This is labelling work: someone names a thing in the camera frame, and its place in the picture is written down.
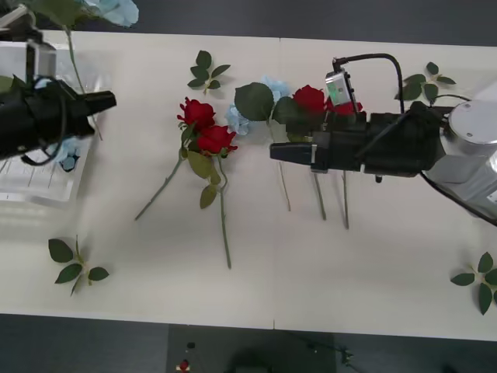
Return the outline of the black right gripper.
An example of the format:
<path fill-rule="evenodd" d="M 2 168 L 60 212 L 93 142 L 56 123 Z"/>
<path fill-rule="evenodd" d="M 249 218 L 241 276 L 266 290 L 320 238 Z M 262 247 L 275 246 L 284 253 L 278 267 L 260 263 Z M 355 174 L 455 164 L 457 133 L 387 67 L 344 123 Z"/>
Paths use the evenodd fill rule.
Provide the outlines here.
<path fill-rule="evenodd" d="M 330 169 L 388 176 L 414 176 L 422 169 L 422 115 L 415 111 L 332 115 L 312 143 L 270 145 L 270 158 Z"/>

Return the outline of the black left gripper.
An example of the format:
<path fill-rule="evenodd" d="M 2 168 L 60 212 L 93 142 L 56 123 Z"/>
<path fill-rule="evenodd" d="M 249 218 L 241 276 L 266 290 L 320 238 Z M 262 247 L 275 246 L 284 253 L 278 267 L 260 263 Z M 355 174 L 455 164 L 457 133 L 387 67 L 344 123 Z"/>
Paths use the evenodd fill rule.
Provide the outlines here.
<path fill-rule="evenodd" d="M 37 78 L 26 104 L 39 143 L 52 145 L 71 137 L 92 137 L 96 131 L 88 117 L 115 107 L 116 97 L 111 91 L 77 93 L 62 80 Z"/>

